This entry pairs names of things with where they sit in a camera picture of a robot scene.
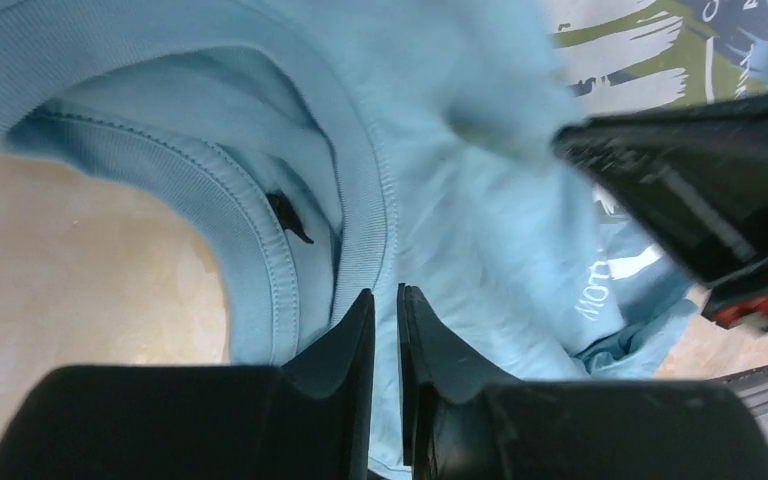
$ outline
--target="red component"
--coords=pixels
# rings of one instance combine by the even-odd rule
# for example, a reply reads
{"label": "red component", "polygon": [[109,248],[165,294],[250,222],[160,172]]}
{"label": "red component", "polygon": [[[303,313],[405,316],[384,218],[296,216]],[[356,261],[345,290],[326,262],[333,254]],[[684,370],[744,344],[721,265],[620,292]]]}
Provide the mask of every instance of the red component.
{"label": "red component", "polygon": [[743,305],[746,305],[756,312],[768,315],[768,295],[762,295],[760,297],[753,298],[748,302],[744,302]]}
{"label": "red component", "polygon": [[717,320],[717,324],[723,328],[731,328],[733,327],[741,317],[743,317],[746,313],[745,308],[743,308],[742,305],[735,305],[733,307],[726,307],[714,315],[714,318]]}
{"label": "red component", "polygon": [[724,328],[732,328],[741,318],[753,312],[768,315],[768,295],[761,295],[752,300],[726,307],[717,312],[714,318],[718,325]]}

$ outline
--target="light blue t-shirt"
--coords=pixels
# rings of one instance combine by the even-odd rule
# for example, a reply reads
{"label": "light blue t-shirt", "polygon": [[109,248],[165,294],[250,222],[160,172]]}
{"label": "light blue t-shirt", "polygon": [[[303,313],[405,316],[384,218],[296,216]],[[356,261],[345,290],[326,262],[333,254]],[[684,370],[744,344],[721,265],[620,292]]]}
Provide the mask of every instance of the light blue t-shirt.
{"label": "light blue t-shirt", "polygon": [[524,379],[647,377],[695,312],[688,278],[633,224],[602,222],[590,183],[551,155],[584,110],[537,10],[0,0],[0,151],[135,186],[191,222],[220,264],[235,363],[285,363],[372,288],[370,468],[409,478],[398,283]]}

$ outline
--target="printed graphic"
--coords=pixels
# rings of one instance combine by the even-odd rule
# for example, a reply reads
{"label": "printed graphic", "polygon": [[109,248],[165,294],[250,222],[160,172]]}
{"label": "printed graphic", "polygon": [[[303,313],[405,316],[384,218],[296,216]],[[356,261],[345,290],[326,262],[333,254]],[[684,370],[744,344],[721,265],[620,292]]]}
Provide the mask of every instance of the printed graphic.
{"label": "printed graphic", "polygon": [[[672,108],[766,91],[753,77],[768,0],[543,0],[567,79],[591,115]],[[626,221],[596,189],[602,223]]]}

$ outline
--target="beige surface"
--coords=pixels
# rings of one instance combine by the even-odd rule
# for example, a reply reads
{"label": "beige surface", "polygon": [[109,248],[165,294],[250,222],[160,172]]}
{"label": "beige surface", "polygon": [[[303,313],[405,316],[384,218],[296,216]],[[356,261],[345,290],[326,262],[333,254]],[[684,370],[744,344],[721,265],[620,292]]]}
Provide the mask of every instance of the beige surface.
{"label": "beige surface", "polygon": [[[58,165],[0,156],[0,431],[49,369],[215,363],[219,274],[157,201]],[[659,372],[710,377],[768,363],[768,337],[696,319]]]}

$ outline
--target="black plastic part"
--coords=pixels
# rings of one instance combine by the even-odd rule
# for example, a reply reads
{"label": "black plastic part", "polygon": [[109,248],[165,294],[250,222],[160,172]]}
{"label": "black plastic part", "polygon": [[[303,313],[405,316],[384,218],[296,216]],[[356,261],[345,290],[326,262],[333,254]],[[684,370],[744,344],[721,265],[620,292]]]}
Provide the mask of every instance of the black plastic part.
{"label": "black plastic part", "polygon": [[0,442],[3,479],[367,477],[372,293],[283,368],[67,367]]}
{"label": "black plastic part", "polygon": [[521,382],[398,296],[404,457],[424,480],[768,479],[768,446],[705,382]]}
{"label": "black plastic part", "polygon": [[556,149],[713,289],[706,317],[768,295],[768,95],[594,118]]}
{"label": "black plastic part", "polygon": [[768,365],[714,380],[732,390],[758,422],[768,418]]}

